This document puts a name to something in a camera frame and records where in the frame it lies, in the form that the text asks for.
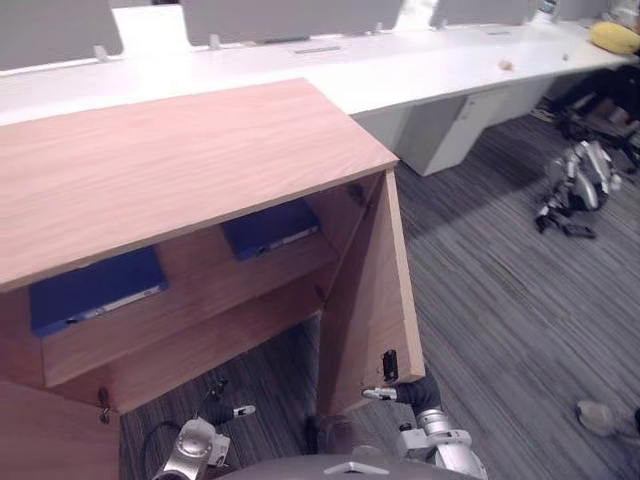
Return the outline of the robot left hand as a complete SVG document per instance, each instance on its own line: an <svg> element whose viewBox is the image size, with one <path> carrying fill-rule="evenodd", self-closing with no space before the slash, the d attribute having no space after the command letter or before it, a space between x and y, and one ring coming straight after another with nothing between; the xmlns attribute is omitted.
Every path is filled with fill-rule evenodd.
<svg viewBox="0 0 640 480"><path fill-rule="evenodd" d="M213 426L223 425L236 418L253 415L256 413L254 405L243 405L232 407L225 403L209 403L200 408L196 414L197 418L201 418Z"/></svg>

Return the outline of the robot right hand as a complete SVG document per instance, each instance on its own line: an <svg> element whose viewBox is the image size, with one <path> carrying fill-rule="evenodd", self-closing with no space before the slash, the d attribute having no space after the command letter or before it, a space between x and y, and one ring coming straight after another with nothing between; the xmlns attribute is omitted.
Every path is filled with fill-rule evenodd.
<svg viewBox="0 0 640 480"><path fill-rule="evenodd" d="M427 410L441 410L442 401L437 380L431 375L391 387L367 387L362 396L370 400L393 401L409 405L415 416Z"/></svg>

